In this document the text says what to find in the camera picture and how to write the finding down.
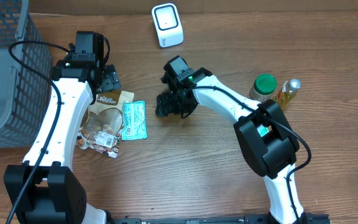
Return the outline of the teal white snack packet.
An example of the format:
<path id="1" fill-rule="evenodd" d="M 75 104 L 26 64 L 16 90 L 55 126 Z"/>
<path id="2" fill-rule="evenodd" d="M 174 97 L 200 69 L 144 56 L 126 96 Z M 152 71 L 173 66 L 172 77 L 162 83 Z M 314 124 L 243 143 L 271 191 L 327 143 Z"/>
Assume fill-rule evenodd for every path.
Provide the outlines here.
<path id="1" fill-rule="evenodd" d="M 126 102 L 122 107 L 124 129 L 122 139 L 126 141 L 147 139 L 145 101 Z"/>

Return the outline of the brown snack packet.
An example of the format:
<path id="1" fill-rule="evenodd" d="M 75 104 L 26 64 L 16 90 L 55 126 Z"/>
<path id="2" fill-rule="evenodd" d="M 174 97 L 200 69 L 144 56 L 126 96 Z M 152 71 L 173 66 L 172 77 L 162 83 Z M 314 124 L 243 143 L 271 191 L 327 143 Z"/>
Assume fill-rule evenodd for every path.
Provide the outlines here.
<path id="1" fill-rule="evenodd" d="M 132 92 L 122 90 L 96 95 L 94 104 L 86 109 L 75 145 L 116 158 L 124 129 L 122 107 L 133 99 Z"/>

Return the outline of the green lid white jar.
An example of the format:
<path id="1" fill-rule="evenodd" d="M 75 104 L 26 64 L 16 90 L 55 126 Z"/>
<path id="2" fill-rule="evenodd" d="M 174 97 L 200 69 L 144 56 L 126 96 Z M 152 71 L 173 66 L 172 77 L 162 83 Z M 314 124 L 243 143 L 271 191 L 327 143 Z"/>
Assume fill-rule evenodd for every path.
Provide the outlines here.
<path id="1" fill-rule="evenodd" d="M 253 100 L 264 102 L 268 100 L 277 87 L 277 81 L 269 73 L 260 74 L 254 81 L 249 95 Z"/>

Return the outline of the small teal white packet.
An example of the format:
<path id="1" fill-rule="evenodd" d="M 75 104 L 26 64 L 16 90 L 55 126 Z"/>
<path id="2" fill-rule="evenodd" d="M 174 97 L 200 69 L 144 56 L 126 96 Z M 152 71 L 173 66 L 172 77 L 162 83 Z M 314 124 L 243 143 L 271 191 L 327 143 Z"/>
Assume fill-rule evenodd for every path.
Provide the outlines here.
<path id="1" fill-rule="evenodd" d="M 260 125 L 258 128 L 258 133 L 261 137 L 264 137 L 266 134 L 268 134 L 271 131 L 270 127 L 265 127 L 263 125 Z"/>

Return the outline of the yellow liquid bottle silver cap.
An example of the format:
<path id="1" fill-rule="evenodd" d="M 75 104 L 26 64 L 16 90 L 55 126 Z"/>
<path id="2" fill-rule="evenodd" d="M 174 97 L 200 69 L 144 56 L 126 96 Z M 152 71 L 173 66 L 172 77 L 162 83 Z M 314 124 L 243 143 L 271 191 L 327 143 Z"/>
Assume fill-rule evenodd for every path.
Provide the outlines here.
<path id="1" fill-rule="evenodd" d="M 273 97 L 273 101 L 275 101 L 282 110 L 285 109 L 286 105 L 294 99 L 298 90 L 301 88 L 301 81 L 299 79 L 291 79 L 286 81 L 282 89 L 279 90 Z"/>

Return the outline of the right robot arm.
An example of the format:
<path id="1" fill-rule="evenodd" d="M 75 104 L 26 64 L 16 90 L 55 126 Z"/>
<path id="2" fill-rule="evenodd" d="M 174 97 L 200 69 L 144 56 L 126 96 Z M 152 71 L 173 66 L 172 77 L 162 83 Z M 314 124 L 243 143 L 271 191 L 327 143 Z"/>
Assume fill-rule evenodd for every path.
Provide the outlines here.
<path id="1" fill-rule="evenodd" d="M 197 106 L 205 106 L 225 118 L 234 128 L 248 166 L 263 177 L 270 199 L 271 223 L 306 223 L 294 172 L 299 137 L 282 109 L 273 100 L 263 103 L 244 97 L 223 85 L 209 70 L 190 68 L 176 56 L 163 67 L 161 78 L 168 90 L 157 96 L 155 113 L 187 118 Z"/>

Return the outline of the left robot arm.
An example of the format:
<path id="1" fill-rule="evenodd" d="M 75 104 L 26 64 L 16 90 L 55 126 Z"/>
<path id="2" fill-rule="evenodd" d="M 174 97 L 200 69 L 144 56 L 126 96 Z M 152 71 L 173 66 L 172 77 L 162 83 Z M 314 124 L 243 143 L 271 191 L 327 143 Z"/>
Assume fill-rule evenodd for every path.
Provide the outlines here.
<path id="1" fill-rule="evenodd" d="M 86 109 L 99 93 L 120 88 L 114 65 L 108 64 L 108 39 L 94 31 L 78 31 L 66 56 L 50 76 L 9 55 L 51 87 L 50 101 L 38 135 L 22 164 L 9 165 L 4 184 L 12 202 L 7 222 L 113 223 L 107 210 L 87 202 L 86 191 L 75 177 L 73 153 Z"/>

